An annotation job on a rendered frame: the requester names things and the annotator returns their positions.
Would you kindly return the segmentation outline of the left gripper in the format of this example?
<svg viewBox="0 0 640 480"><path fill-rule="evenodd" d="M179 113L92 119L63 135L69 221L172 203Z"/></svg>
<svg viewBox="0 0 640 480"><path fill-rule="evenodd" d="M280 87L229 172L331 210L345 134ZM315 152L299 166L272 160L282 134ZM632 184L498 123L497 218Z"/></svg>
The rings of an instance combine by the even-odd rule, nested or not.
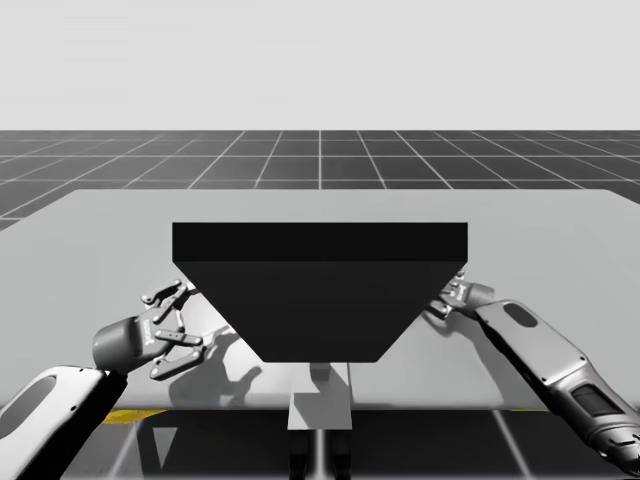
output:
<svg viewBox="0 0 640 480"><path fill-rule="evenodd" d="M142 294L140 300L151 311L151 319L139 315L100 329L92 345L96 367L109 372L130 373L157 357L150 378L167 380L203 363L207 346L202 337L168 330L157 330L154 334L155 325L163 324L171 316L175 317L177 329L185 330L182 309L197 294L194 284L180 279ZM167 345L164 351L163 342ZM190 351L169 361L166 357L174 347L189 347Z"/></svg>

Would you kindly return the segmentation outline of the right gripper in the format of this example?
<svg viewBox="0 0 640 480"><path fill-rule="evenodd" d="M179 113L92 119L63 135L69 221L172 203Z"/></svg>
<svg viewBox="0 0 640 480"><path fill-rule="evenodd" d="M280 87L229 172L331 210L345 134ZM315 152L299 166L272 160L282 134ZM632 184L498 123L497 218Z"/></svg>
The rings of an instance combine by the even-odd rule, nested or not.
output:
<svg viewBox="0 0 640 480"><path fill-rule="evenodd" d="M446 319L452 310L473 313L477 308L491 303L494 296L495 290L492 287L467 282L465 271L460 270L443 289L443 295L427 305L425 312L437 319Z"/></svg>

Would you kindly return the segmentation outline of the black screen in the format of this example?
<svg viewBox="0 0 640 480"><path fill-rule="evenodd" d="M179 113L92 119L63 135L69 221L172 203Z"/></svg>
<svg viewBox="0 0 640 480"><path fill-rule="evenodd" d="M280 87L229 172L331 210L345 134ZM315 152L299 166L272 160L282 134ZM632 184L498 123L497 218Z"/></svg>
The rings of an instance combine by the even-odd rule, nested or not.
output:
<svg viewBox="0 0 640 480"><path fill-rule="evenodd" d="M462 222L176 222L172 259L265 362L378 361L468 260Z"/></svg>

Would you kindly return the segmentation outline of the grey stand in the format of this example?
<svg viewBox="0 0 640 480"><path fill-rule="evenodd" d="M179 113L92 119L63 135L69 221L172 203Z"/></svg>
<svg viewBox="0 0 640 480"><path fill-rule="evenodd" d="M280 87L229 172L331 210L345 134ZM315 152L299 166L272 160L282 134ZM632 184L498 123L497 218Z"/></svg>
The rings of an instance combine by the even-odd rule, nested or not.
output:
<svg viewBox="0 0 640 480"><path fill-rule="evenodd" d="M296 364L291 378L288 430L351 430L348 363Z"/></svg>

